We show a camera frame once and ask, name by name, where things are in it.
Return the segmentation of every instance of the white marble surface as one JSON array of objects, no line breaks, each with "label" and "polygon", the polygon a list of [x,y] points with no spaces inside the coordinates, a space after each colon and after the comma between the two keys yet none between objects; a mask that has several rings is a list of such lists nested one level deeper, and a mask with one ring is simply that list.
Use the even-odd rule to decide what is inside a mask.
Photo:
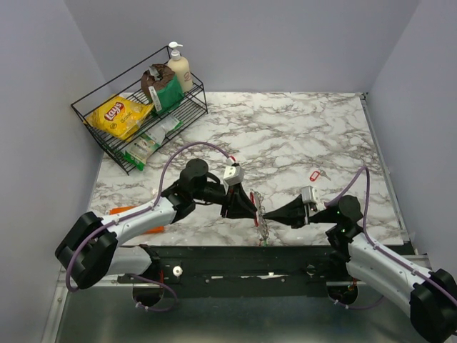
[{"label": "white marble surface", "polygon": [[[368,124],[356,94],[207,93],[209,114],[193,123],[148,161],[144,171],[127,176],[105,157],[96,183],[91,210],[103,215],[114,207],[138,205],[155,196],[162,166],[176,149],[192,141],[209,141],[224,148],[246,170],[248,192],[261,192],[266,211],[294,199],[308,184],[326,200],[334,198],[366,164],[371,170],[369,233],[384,244],[402,244],[398,221],[379,164]],[[224,158],[210,149],[190,149],[174,161],[164,186],[178,178],[186,162],[205,159],[210,171],[222,177]],[[331,181],[309,176],[324,169]],[[349,194],[364,204],[365,177]],[[131,243],[155,245],[257,245],[259,234],[250,219],[222,219],[220,207],[197,207],[162,234],[143,235]],[[269,222],[271,245],[328,244],[331,224],[290,229]]]}]

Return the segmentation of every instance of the white pump dispenser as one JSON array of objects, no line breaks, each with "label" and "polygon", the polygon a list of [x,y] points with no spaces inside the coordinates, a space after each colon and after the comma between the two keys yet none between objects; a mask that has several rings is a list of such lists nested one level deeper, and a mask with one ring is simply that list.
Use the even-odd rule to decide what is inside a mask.
[{"label": "white pump dispenser", "polygon": [[171,52],[171,58],[168,62],[168,66],[171,70],[176,73],[178,77],[179,84],[183,91],[190,91],[194,85],[192,82],[191,70],[189,67],[189,61],[186,57],[182,57],[181,53],[178,51],[178,47],[182,46],[181,44],[172,41],[169,44],[170,49],[173,49]]}]

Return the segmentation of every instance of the black wire rack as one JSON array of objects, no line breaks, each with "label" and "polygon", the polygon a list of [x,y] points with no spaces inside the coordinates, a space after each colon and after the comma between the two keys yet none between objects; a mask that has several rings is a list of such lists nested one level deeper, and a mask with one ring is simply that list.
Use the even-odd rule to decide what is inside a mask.
[{"label": "black wire rack", "polygon": [[[127,173],[129,174],[136,167],[134,164],[128,162],[124,158],[122,152],[135,138],[141,136],[145,131],[151,127],[157,125],[162,119],[168,115],[173,114],[177,119],[182,121],[182,125],[175,131],[166,135],[161,147],[171,141],[174,137],[179,135],[183,130],[194,123],[198,118],[208,113],[208,106],[206,103],[205,87],[203,82],[192,74],[194,86],[190,91],[184,93],[184,98],[181,103],[175,109],[157,114],[155,116],[148,115],[146,120],[140,126],[139,130],[131,134],[126,140],[120,140],[111,134],[97,129],[90,125],[86,118],[93,111],[104,105],[106,102],[118,96],[120,93],[128,91],[132,93],[126,99],[135,101],[141,104],[149,104],[149,100],[141,90],[141,76],[144,71],[147,70],[148,66],[154,63],[165,63],[170,59],[170,48],[164,46],[162,49],[154,52],[152,55],[141,60],[134,66],[130,67],[123,73],[115,76],[105,84],[94,89],[90,93],[86,94],[82,98],[76,100],[71,104],[71,108],[75,111],[78,118],[84,123],[84,126],[89,130],[92,137],[95,139],[97,144]],[[81,110],[81,107],[91,108],[94,104],[97,104],[94,108],[89,111]]]}]

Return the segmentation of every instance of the green package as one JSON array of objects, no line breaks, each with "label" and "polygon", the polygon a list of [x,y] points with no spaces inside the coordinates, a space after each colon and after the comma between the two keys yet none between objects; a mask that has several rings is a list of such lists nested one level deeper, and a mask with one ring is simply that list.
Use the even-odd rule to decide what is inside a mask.
[{"label": "green package", "polygon": [[153,64],[143,73],[141,90],[154,103],[157,114],[174,110],[184,98],[178,77],[165,64]]},{"label": "green package", "polygon": [[143,170],[147,159],[161,146],[165,136],[177,130],[182,124],[182,121],[169,114],[131,142],[124,150],[124,158],[135,164],[139,170]]}]

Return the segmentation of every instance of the white wall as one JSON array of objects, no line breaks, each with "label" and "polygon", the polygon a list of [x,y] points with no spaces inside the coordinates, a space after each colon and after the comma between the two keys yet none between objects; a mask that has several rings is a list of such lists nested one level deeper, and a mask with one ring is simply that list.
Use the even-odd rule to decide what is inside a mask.
[{"label": "white wall", "polygon": [[368,105],[410,236],[457,278],[455,0],[422,0]]},{"label": "white wall", "polygon": [[367,91],[418,0],[65,0],[109,79],[170,41],[212,91]]},{"label": "white wall", "polygon": [[69,104],[104,78],[62,0],[2,6],[0,47],[0,342],[40,342],[101,157]]}]

